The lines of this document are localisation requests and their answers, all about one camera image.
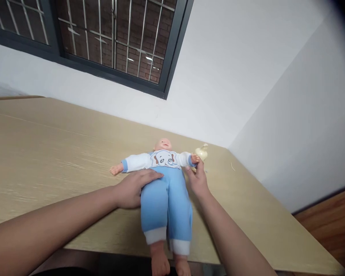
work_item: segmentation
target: white sleeve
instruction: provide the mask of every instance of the white sleeve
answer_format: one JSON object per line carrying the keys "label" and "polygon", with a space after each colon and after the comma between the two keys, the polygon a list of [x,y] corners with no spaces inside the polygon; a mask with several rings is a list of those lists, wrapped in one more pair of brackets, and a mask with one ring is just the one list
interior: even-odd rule
{"label": "white sleeve", "polygon": [[140,171],[142,169],[148,169],[151,166],[150,155],[148,153],[131,155],[122,160],[122,163],[124,166],[123,173]]}
{"label": "white sleeve", "polygon": [[177,164],[181,167],[190,166],[194,167],[192,164],[191,154],[188,152],[177,153],[176,154]]}

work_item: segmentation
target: glass pane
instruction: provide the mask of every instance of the glass pane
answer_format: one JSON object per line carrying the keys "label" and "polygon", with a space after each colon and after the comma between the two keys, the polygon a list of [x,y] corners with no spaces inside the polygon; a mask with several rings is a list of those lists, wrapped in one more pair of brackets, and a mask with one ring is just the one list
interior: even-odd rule
{"label": "glass pane", "polygon": [[94,0],[56,0],[65,51],[158,84],[176,0],[163,5],[149,0],[100,0],[100,6]]}
{"label": "glass pane", "polygon": [[24,5],[20,0],[0,0],[0,29],[48,44],[46,29],[41,21],[42,16],[36,0],[27,0]]}

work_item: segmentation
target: table surface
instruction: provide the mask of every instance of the table surface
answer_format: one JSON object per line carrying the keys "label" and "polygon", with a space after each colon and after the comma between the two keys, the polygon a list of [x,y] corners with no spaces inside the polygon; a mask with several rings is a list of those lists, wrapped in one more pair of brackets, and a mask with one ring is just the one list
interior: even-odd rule
{"label": "table surface", "polygon": [[[125,174],[112,176],[110,166],[131,154],[151,151],[161,137],[169,138],[176,152],[193,152],[203,144],[51,98],[0,100],[0,223],[117,184]],[[209,145],[205,169],[212,194],[274,269],[344,272],[227,149]],[[197,201],[190,195],[193,239],[189,260],[218,264]],[[140,210],[116,210],[66,247],[149,256]]]}

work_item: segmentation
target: rubber duck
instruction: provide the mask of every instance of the rubber duck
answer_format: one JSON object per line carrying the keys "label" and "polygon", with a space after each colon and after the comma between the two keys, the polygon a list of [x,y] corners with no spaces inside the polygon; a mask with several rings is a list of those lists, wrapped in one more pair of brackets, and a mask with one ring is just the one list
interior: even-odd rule
{"label": "rubber duck", "polygon": [[195,149],[195,153],[202,159],[202,161],[204,161],[207,158],[207,147],[208,145],[204,144],[202,147]]}

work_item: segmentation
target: baby doll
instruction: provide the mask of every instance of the baby doll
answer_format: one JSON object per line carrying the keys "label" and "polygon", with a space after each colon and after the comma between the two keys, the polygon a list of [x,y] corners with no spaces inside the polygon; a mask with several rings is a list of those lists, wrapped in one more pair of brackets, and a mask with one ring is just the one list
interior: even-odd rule
{"label": "baby doll", "polygon": [[147,184],[141,193],[142,230],[150,248],[154,276],[170,273],[163,249],[166,227],[178,275],[191,274],[187,256],[192,239],[192,206],[182,167],[195,166],[198,162],[196,154],[176,153],[172,151],[171,142],[162,138],[153,152],[131,155],[110,169],[113,175],[148,168],[164,174]]}

